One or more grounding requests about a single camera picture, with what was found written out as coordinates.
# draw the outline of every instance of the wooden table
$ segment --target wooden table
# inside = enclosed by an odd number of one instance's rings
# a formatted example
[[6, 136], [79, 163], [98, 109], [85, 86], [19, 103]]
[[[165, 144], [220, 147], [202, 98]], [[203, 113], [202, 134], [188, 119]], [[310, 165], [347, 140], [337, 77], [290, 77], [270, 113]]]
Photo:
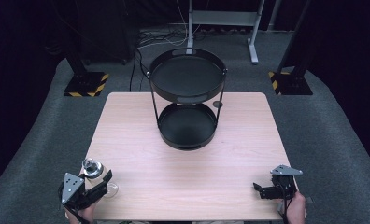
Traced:
[[[155, 94], [158, 112], [169, 102]], [[212, 99], [205, 102], [213, 111]], [[252, 183], [272, 186], [270, 170], [289, 165], [262, 93], [225, 92], [212, 141], [194, 151], [160, 136], [150, 92], [111, 93], [87, 157], [119, 185], [95, 211], [103, 220], [280, 220], [277, 205]]]

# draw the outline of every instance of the black backdrop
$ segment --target black backdrop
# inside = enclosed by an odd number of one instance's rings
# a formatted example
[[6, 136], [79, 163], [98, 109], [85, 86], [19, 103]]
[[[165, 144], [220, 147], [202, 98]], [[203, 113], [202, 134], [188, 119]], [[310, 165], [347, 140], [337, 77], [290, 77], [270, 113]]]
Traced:
[[297, 32], [285, 65], [330, 88], [370, 156], [370, 1], [311, 0]]

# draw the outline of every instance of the wire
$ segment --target wire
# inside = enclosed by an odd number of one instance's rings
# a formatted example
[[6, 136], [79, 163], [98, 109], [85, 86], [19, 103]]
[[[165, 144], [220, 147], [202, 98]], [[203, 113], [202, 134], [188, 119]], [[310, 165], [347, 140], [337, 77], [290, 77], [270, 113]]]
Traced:
[[178, 33], [176, 30], [173, 31], [173, 32], [170, 32], [169, 34], [167, 35], [161, 35], [161, 36], [152, 36], [150, 39], [147, 39], [147, 40], [141, 40], [140, 41], [140, 44], [143, 44], [145, 42], [149, 42], [149, 41], [155, 41], [155, 40], [163, 40], [164, 42], [158, 42], [158, 43], [150, 43], [150, 44], [146, 44], [144, 46], [139, 46], [138, 48], [139, 49], [143, 49], [145, 47], [150, 47], [150, 46], [154, 46], [154, 45], [162, 45], [162, 44], [172, 44], [174, 46], [181, 46], [187, 39], [188, 39], [188, 28], [186, 26], [186, 22], [185, 22], [185, 19], [184, 17], [182, 16], [182, 12], [181, 12], [181, 8], [179, 6], [179, 2], [177, 0], [177, 8], [178, 8], [178, 12], [179, 12], [179, 16], [181, 17], [182, 19], [182, 22], [184, 24], [184, 29], [185, 29], [185, 37], [183, 37], [182, 40], [178, 40], [178, 41], [171, 41], [170, 38], [172, 37], [176, 37], [176, 35], [181, 35], [181, 33]]
[[135, 52], [134, 52], [133, 55], [134, 55], [134, 58], [133, 58], [133, 70], [132, 70], [132, 74], [130, 76], [129, 92], [132, 91], [133, 76], [135, 74]]

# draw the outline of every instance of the metal bracket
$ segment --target metal bracket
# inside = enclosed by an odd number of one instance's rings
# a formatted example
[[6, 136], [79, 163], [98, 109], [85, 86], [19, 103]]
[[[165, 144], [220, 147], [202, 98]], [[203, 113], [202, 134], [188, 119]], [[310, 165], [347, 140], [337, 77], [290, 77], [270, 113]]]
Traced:
[[270, 171], [272, 175], [302, 175], [303, 172], [301, 170], [293, 169], [286, 165], [279, 165], [272, 171]]

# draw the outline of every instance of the black metal tray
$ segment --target black metal tray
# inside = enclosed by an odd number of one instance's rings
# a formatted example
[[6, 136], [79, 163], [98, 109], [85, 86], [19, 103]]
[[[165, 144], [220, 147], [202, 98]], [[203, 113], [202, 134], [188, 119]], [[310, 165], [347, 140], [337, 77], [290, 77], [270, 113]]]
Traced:
[[223, 62], [208, 51], [173, 49], [152, 62], [149, 81], [152, 89], [165, 100], [198, 104], [223, 89], [226, 71]]
[[195, 150], [204, 147], [214, 136], [217, 119], [203, 104], [167, 106], [158, 119], [162, 139], [170, 147]]

